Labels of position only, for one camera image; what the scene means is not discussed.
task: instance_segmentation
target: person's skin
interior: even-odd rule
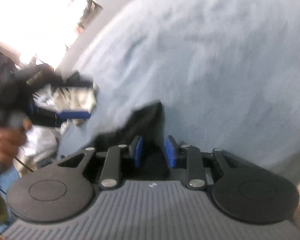
[[[24,145],[27,136],[26,131],[30,130],[32,123],[29,119],[23,120],[23,129],[13,129],[0,127],[0,161],[8,169],[12,165],[12,160],[18,154],[20,146]]]

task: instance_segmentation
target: silver screw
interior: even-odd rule
[[[189,185],[191,187],[203,187],[204,181],[202,179],[191,179],[191,181],[189,181]]]
[[[101,181],[101,185],[104,187],[114,187],[117,185],[117,181],[115,179],[104,179]]]

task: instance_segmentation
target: black device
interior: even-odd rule
[[[57,113],[36,106],[33,93],[51,84],[55,87],[92,87],[93,82],[83,80],[78,73],[64,80],[48,64],[11,71],[10,65],[0,63],[0,126],[23,128],[28,117],[33,124],[60,127],[67,119],[90,117],[87,112]],[[0,173],[4,165],[0,162]]]
[[[299,194],[288,180],[214,149],[165,150],[136,136],[98,152],[90,145],[16,181],[7,240],[295,239]]]

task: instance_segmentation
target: white logo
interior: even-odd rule
[[[156,184],[156,183],[150,183],[149,184],[149,187],[156,187],[158,184]]]

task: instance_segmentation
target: light blue fabric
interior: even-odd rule
[[[222,147],[300,180],[300,0],[135,0],[75,69],[100,87],[60,154],[164,105],[164,136]]]

